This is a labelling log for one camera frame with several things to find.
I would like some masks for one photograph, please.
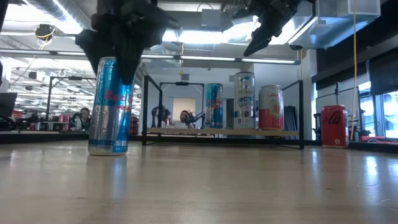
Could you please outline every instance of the coke can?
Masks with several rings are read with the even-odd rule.
[[[127,152],[132,87],[133,84],[123,85],[116,58],[101,58],[88,141],[91,155],[117,156]]]
[[[347,111],[343,105],[324,106],[321,112],[322,146],[347,147]]]
[[[259,128],[284,129],[284,96],[279,85],[261,87],[259,94]]]
[[[234,128],[256,128],[256,80],[251,72],[239,72],[234,77]]]
[[[223,86],[219,83],[206,85],[206,128],[223,128]]]

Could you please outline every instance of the blue and silver can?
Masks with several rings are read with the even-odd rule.
[[[206,85],[206,128],[223,128],[223,86],[219,83]]]
[[[118,156],[127,152],[132,85],[123,85],[114,57],[101,58],[91,116],[88,152]]]

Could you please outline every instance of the wooden shelf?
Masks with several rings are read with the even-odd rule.
[[[259,131],[250,129],[188,129],[188,128],[148,128],[148,133],[167,134],[235,134],[248,136],[298,136],[298,131]]]

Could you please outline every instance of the person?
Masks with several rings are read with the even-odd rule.
[[[189,120],[189,112],[187,110],[183,110],[180,113],[180,121],[185,123],[188,128],[194,128],[192,123],[188,122]]]
[[[70,129],[72,131],[88,131],[91,123],[90,110],[82,108],[80,113],[75,113],[70,121]]]

